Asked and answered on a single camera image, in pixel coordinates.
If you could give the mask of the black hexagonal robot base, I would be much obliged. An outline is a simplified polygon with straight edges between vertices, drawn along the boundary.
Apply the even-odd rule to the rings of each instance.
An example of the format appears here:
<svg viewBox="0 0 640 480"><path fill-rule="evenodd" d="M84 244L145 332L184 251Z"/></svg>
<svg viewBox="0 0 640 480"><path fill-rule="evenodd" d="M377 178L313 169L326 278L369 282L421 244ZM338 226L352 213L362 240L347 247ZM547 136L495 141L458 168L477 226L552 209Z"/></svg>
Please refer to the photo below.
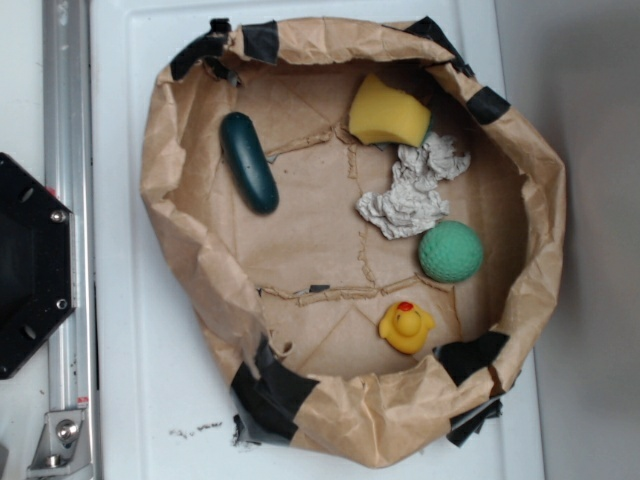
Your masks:
<svg viewBox="0 0 640 480"><path fill-rule="evenodd" d="M74 311L72 212L1 155L1 378L13 377Z"/></svg>

